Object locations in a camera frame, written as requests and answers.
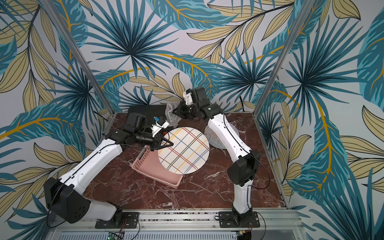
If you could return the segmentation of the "grey microfibre cloth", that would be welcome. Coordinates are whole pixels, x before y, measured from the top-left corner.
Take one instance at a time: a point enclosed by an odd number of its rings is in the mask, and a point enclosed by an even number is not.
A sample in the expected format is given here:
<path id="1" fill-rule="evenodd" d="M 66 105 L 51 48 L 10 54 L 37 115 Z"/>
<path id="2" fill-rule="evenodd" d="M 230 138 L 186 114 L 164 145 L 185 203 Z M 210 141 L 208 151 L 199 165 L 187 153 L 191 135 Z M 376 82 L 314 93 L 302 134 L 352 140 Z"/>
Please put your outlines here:
<path id="1" fill-rule="evenodd" d="M 182 120 L 181 117 L 173 113 L 173 111 L 176 110 L 179 105 L 180 102 L 167 103 L 165 115 L 167 122 L 169 123 L 169 127 L 178 126 L 179 122 Z"/>

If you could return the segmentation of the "white plaid striped plate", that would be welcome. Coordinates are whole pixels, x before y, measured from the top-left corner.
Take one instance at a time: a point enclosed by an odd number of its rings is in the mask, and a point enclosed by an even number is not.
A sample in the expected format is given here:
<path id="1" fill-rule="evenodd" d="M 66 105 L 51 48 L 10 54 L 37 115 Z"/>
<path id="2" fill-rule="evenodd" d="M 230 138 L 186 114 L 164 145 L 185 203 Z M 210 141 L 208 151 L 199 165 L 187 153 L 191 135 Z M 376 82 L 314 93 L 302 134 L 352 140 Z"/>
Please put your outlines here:
<path id="1" fill-rule="evenodd" d="M 209 142 L 199 130 L 180 127 L 171 130 L 165 137 L 169 138 L 174 146 L 158 150 L 158 157 L 169 172 L 179 175 L 191 174 L 201 169 L 209 159 Z"/>

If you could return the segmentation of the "pink plastic basket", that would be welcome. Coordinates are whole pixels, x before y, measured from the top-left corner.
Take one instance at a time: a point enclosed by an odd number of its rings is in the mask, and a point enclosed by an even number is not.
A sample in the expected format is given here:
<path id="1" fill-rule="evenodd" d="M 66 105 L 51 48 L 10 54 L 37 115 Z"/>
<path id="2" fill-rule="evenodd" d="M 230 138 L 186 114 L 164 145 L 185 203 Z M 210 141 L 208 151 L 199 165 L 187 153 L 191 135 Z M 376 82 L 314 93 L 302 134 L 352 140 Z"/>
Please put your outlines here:
<path id="1" fill-rule="evenodd" d="M 182 181 L 183 175 L 169 172 L 158 157 L 158 151 L 151 151 L 146 146 L 139 153 L 132 164 L 132 169 L 139 174 L 158 181 L 168 187 L 177 189 Z"/>

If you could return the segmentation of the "colourful squiggle pattern plate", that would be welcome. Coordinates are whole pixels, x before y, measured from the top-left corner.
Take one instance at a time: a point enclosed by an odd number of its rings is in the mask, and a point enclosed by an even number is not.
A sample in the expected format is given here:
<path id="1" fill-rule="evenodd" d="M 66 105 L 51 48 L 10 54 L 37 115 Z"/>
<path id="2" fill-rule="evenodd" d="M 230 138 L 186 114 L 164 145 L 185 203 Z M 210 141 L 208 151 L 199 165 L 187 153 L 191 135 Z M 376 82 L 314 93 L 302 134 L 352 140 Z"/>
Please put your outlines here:
<path id="1" fill-rule="evenodd" d="M 204 135 L 206 136 L 209 144 L 217 149 L 226 149 L 226 145 L 221 141 L 216 132 L 210 128 L 210 126 L 211 124 L 207 124 L 204 131 Z M 226 126 L 230 127 L 238 137 L 240 136 L 238 129 L 232 123 L 226 123 Z"/>

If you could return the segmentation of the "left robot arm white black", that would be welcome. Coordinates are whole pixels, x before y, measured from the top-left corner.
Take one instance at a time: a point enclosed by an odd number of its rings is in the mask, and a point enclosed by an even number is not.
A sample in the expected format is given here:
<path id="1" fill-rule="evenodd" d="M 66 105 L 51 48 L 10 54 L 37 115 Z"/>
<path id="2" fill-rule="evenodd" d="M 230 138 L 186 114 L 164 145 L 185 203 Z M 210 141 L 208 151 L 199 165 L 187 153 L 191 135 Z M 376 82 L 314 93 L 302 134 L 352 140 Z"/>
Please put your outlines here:
<path id="1" fill-rule="evenodd" d="M 148 146 L 154 151 L 173 146 L 162 133 L 169 122 L 163 117 L 154 117 L 154 120 L 154 124 L 149 126 L 146 116 L 128 114 L 124 126 L 110 130 L 99 146 L 75 168 L 59 178 L 49 178 L 44 183 L 48 213 L 70 224 L 82 219 L 119 223 L 123 218 L 119 207 L 87 199 L 83 194 L 91 181 L 127 148 Z"/>

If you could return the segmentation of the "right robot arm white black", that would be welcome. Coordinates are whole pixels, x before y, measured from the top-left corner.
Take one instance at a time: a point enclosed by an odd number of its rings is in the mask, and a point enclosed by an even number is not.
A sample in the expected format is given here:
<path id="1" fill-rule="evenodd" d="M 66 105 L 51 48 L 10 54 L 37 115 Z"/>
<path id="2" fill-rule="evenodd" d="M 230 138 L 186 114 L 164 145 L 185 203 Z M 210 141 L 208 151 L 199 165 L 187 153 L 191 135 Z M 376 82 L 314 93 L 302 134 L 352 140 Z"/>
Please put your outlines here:
<path id="1" fill-rule="evenodd" d="M 210 102 L 203 87 L 183 92 L 183 100 L 173 113 L 182 119 L 207 120 L 208 127 L 224 144 L 233 162 L 227 173 L 234 183 L 235 198 L 232 206 L 234 221 L 238 226 L 248 222 L 253 213 L 251 185 L 259 166 L 260 153 L 254 152 L 236 134 L 224 110 L 218 104 Z"/>

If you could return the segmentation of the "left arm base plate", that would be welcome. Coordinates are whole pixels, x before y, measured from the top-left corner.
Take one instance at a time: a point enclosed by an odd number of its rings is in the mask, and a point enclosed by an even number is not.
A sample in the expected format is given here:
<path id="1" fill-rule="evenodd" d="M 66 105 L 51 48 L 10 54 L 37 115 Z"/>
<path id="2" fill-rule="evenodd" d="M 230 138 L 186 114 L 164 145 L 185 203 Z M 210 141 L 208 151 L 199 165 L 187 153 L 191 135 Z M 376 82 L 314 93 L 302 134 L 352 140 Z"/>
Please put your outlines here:
<path id="1" fill-rule="evenodd" d="M 135 229 L 139 212 L 118 212 L 109 221 L 97 220 L 96 229 Z"/>

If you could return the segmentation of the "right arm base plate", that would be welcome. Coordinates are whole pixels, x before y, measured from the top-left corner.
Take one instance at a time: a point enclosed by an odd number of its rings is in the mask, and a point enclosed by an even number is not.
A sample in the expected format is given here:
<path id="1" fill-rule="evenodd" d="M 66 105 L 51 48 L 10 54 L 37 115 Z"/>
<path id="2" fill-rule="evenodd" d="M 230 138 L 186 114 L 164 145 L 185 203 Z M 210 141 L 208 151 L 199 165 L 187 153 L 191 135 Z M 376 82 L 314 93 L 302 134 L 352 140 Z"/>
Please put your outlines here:
<path id="1" fill-rule="evenodd" d="M 242 215 L 238 215 L 236 212 L 219 212 L 214 217 L 219 222 L 220 228 L 259 228 L 261 226 L 259 216 L 256 212 L 247 212 Z"/>

